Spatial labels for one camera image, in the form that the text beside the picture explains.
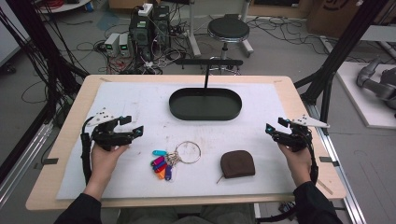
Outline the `black computer tower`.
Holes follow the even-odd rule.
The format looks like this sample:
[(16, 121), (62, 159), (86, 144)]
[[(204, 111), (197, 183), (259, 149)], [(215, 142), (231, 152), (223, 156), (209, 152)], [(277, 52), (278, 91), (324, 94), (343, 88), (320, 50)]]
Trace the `black computer tower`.
[(154, 23), (154, 34), (157, 45), (161, 49), (166, 49), (170, 46), (169, 17), (169, 6), (156, 6), (153, 9), (152, 19)]
[(149, 17), (139, 16), (137, 13), (134, 13), (130, 22), (129, 33), (134, 44), (134, 54), (136, 59), (151, 62), (153, 27)]

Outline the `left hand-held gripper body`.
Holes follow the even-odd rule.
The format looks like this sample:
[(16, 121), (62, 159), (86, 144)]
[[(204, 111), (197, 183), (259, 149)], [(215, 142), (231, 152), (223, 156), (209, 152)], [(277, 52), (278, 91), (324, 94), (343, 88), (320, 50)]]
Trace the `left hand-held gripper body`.
[(103, 107), (94, 116), (88, 118), (85, 126), (93, 127), (91, 139), (102, 149), (109, 151), (115, 146), (124, 146), (132, 143), (133, 139), (127, 133), (116, 133), (114, 129), (119, 125), (117, 118)]

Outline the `person's right hand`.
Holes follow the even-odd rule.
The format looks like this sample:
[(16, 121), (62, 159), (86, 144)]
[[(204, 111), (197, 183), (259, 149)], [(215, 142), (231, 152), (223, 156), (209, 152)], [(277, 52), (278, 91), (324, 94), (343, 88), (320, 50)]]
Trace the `person's right hand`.
[(291, 177), (297, 187), (311, 180), (311, 156), (307, 148), (293, 152), (290, 147), (278, 145), (280, 151), (286, 157)]

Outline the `person's left hand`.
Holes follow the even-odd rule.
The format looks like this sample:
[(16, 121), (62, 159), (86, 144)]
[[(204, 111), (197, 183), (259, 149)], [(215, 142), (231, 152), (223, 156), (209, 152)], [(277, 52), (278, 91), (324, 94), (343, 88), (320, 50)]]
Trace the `person's left hand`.
[(92, 148), (92, 175), (89, 184), (99, 187), (107, 185), (118, 159), (129, 147), (129, 145), (112, 147), (107, 151), (95, 144)]

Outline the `aluminium rail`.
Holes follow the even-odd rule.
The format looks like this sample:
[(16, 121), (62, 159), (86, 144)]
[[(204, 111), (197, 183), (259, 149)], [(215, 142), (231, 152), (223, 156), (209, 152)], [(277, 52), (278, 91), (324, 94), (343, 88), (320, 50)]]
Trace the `aluminium rail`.
[[(327, 134), (328, 129), (311, 127), (311, 130), (318, 163), (318, 188), (329, 200), (342, 204), (342, 210), (346, 212), (351, 224), (366, 224), (342, 163), (330, 136)], [(340, 166), (334, 167), (331, 163), (321, 162), (319, 157), (331, 157), (334, 161), (339, 161)]]
[(53, 130), (53, 122), (42, 124), (21, 144), (21, 155), (12, 165), (9, 173), (0, 184), (0, 210), (5, 206), (14, 189), (18, 186), (38, 152), (47, 142)]

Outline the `white floor board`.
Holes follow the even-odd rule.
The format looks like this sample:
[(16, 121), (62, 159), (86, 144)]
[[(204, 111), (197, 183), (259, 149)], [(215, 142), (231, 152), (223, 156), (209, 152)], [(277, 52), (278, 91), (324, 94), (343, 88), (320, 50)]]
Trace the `white floor board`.
[(396, 110), (386, 106), (375, 94), (356, 84), (359, 71), (366, 63), (344, 62), (337, 76), (366, 127), (396, 130)]

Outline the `brown zip pouch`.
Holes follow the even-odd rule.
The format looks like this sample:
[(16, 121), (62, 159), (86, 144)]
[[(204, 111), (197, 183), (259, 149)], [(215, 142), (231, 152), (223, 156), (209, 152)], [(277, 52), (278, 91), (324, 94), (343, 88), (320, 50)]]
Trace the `brown zip pouch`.
[(254, 176), (256, 174), (252, 155), (245, 150), (234, 150), (224, 153), (220, 158), (220, 169), (222, 178), (237, 178)]

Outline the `black round stool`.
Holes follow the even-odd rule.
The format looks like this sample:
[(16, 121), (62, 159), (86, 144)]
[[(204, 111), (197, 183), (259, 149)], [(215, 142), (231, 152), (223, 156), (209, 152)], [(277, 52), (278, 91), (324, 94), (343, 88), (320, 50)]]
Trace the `black round stool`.
[(227, 60), (228, 45), (247, 40), (249, 31), (248, 25), (237, 15), (227, 14), (212, 20), (207, 25), (207, 32), (212, 38), (222, 42), (223, 46), (220, 56), (211, 57), (211, 60)]

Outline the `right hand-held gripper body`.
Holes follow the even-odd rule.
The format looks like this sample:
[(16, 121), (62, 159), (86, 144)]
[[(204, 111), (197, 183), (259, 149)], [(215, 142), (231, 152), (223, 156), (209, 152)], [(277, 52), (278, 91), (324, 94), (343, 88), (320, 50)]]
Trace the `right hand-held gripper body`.
[(312, 133), (310, 127), (329, 128), (330, 125), (323, 121), (302, 115), (297, 119), (290, 119), (291, 133), (277, 131), (273, 140), (281, 145), (290, 147), (293, 152), (312, 146)]

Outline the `black oval tray with hanger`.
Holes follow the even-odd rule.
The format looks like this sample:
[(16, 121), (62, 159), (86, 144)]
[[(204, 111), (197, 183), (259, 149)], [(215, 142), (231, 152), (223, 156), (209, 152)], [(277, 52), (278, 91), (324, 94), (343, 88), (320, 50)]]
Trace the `black oval tray with hanger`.
[(241, 111), (242, 99), (229, 89), (209, 88), (208, 77), (211, 65), (242, 65), (241, 60), (179, 59), (176, 64), (206, 66), (202, 88), (182, 88), (172, 93), (169, 109), (172, 115), (182, 120), (231, 120)]

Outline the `white power strip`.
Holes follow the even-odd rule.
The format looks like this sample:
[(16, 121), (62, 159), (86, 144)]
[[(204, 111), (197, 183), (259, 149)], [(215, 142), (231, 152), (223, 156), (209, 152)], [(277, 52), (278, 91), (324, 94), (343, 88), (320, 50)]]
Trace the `white power strip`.
[(145, 3), (139, 10), (138, 15), (148, 17), (153, 9), (153, 5), (150, 3)]

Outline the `grey bench power supply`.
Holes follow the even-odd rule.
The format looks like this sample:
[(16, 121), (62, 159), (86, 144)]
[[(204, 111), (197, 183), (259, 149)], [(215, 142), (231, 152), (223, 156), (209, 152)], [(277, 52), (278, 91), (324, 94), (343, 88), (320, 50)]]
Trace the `grey bench power supply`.
[(111, 34), (105, 41), (105, 47), (109, 57), (117, 57), (120, 53), (120, 35)]
[(120, 46), (120, 55), (122, 57), (131, 56), (130, 41), (129, 41), (129, 36), (127, 34), (120, 34), (119, 46)]

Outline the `white table mat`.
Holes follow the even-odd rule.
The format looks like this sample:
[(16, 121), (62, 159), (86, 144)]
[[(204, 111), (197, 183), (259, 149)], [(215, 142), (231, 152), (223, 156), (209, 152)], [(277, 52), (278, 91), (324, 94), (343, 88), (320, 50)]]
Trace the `white table mat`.
[[(144, 133), (117, 163), (104, 193), (107, 199), (288, 194), (294, 183), (283, 154), (267, 123), (284, 114), (272, 84), (232, 84), (242, 99), (240, 114), (228, 121), (185, 121), (169, 110), (169, 98), (179, 83), (107, 82), (100, 85), (89, 110), (105, 107), (113, 116), (131, 116), (121, 126)], [(254, 176), (222, 178), (221, 156), (246, 150), (254, 160)]]

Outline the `white desk leg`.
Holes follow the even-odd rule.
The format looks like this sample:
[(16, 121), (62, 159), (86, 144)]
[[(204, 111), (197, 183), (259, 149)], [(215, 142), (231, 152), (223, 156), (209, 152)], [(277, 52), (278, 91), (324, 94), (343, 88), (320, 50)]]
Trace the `white desk leg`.
[[(243, 0), (243, 5), (241, 8), (241, 13), (240, 13), (240, 20), (243, 22), (247, 22), (248, 9), (250, 6), (250, 2), (251, 2), (251, 0)], [(242, 42), (242, 46), (244, 47), (244, 50), (247, 53), (247, 57), (249, 57), (254, 52), (253, 47), (251, 47), (251, 45), (247, 39), (245, 39)]]
[(193, 53), (193, 56), (196, 58), (199, 58), (201, 56), (201, 51), (199, 49), (197, 40), (195, 38), (194, 34), (194, 5), (195, 5), (195, 0), (189, 0), (189, 31), (187, 32), (189, 43), (191, 46), (191, 50)]

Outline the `cardboard box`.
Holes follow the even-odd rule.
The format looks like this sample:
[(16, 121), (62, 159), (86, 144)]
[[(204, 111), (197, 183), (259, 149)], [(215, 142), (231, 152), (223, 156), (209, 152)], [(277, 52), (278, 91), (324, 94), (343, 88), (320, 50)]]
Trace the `cardboard box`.
[(374, 0), (374, 5), (361, 11), (365, 2), (366, 0), (313, 0), (306, 19), (306, 30), (310, 34), (338, 38), (356, 15), (359, 15), (360, 25), (372, 14), (380, 0)]

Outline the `black frame post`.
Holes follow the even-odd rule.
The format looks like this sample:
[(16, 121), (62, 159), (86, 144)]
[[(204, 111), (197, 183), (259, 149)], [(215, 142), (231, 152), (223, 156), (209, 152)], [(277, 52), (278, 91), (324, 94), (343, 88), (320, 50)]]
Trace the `black frame post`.
[(61, 54), (38, 14), (35, 0), (6, 0), (6, 3), (30, 40), (25, 40), (22, 34), (18, 33), (2, 8), (0, 8), (0, 22), (5, 25), (45, 83), (48, 99), (21, 140), (0, 165), (0, 185), (6, 181), (11, 169), (25, 151), (24, 148), (33, 138), (33, 132), (55, 115), (58, 101), (66, 95), (72, 96), (79, 91), (81, 85), (77, 83), (76, 77), (84, 79), (89, 75), (87, 71), (74, 65), (72, 55), (70, 55), (71, 60), (67, 61)]
[(328, 121), (332, 81), (338, 69), (387, 2), (388, 0), (363, 0), (357, 14), (342, 33), (319, 70), (294, 83), (296, 89), (309, 84), (307, 90), (301, 94), (301, 99), (308, 106), (315, 105), (319, 96), (322, 95), (320, 121)]

